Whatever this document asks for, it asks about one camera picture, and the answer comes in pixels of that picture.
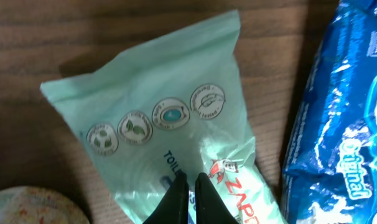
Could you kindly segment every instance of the red logo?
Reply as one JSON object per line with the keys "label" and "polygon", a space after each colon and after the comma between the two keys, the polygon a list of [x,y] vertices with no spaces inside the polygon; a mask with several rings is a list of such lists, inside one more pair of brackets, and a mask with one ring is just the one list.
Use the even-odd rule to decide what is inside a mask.
{"label": "red logo", "polygon": [[213,164],[211,166],[208,176],[209,178],[213,178],[217,175],[218,184],[223,180],[226,171],[238,173],[238,167],[236,162],[231,162],[228,159],[212,159],[212,162]]}

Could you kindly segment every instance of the leaf icon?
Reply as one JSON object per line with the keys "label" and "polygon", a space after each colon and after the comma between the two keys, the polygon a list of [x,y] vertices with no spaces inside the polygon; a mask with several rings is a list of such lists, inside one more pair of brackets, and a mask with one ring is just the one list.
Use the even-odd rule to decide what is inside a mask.
{"label": "leaf icon", "polygon": [[132,131],[133,123],[131,120],[128,120],[128,122],[126,123],[126,128],[128,129],[128,131]]}
{"label": "leaf icon", "polygon": [[99,132],[99,134],[100,134],[101,137],[105,137],[105,136],[107,136],[107,132],[106,132],[105,130],[101,130],[101,131]]}
{"label": "leaf icon", "polygon": [[109,138],[104,142],[104,147],[110,147],[112,144],[113,142],[111,141],[111,138]]}
{"label": "leaf icon", "polygon": [[143,134],[143,135],[145,135],[144,130],[140,126],[133,127],[133,133],[134,134]]}
{"label": "leaf icon", "polygon": [[201,106],[200,107],[208,107],[210,106],[213,102],[215,101],[224,101],[224,97],[220,94],[216,94],[216,93],[210,93],[210,94],[207,94],[206,96],[204,96],[202,99],[201,99]]}

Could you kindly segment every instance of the wooden surface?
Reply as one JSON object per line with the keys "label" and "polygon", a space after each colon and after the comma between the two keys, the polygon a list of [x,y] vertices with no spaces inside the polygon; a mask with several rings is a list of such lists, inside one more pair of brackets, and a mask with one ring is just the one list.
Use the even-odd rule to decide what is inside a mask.
{"label": "wooden surface", "polygon": [[40,94],[118,52],[238,8],[241,69],[257,165],[279,195],[287,144],[313,55],[336,0],[0,0],[0,189],[39,185],[93,223],[130,223],[67,125]]}

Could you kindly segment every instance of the crinkled plastic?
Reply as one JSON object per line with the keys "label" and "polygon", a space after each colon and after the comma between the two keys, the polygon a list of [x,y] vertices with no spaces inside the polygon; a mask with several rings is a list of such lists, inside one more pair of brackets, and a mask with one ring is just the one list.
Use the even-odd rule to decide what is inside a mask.
{"label": "crinkled plastic", "polygon": [[[233,56],[239,32],[232,11],[126,50],[93,74],[42,84],[135,223],[180,172],[192,190],[209,174],[240,223],[285,222],[254,166]],[[193,191],[189,214],[195,223]]]}
{"label": "crinkled plastic", "polygon": [[377,224],[377,1],[341,1],[283,167],[289,223]]}

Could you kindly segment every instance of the circular icon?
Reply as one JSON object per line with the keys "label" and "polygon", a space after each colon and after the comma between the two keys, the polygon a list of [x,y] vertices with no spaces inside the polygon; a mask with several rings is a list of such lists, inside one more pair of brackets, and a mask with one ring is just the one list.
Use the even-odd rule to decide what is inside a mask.
{"label": "circular icon", "polygon": [[176,98],[161,100],[152,111],[152,122],[158,128],[172,130],[183,126],[190,119],[186,104]]}
{"label": "circular icon", "polygon": [[225,93],[219,86],[206,84],[194,91],[190,106],[201,119],[213,119],[220,114],[225,101]]}
{"label": "circular icon", "polygon": [[113,127],[106,123],[93,126],[86,137],[89,145],[103,156],[112,155],[118,148],[118,138]]}
{"label": "circular icon", "polygon": [[144,113],[131,111],[119,122],[118,134],[128,143],[144,144],[152,136],[152,126]]}

